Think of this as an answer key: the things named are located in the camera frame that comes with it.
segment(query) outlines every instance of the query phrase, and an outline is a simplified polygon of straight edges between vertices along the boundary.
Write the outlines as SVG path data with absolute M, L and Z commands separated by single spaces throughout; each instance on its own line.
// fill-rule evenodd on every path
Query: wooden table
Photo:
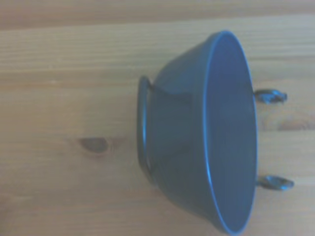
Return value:
M 135 110 L 141 75 L 223 29 L 255 88 L 289 96 L 257 106 L 259 173 L 296 186 L 258 189 L 244 235 L 314 235 L 314 13 L 311 0 L 2 0 L 0 235 L 221 235 L 147 182 Z

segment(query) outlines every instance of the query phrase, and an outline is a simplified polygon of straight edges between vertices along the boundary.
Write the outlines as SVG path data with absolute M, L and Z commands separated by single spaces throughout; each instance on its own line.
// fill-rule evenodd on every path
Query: blue bowl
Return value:
M 287 98 L 271 89 L 254 93 L 236 36 L 213 34 L 171 61 L 152 84 L 140 79 L 142 170 L 175 204 L 225 233 L 239 234 L 249 220 L 257 183 L 271 189 L 293 186 L 280 177 L 257 177 L 255 97 L 284 101 L 273 100 L 273 94 Z

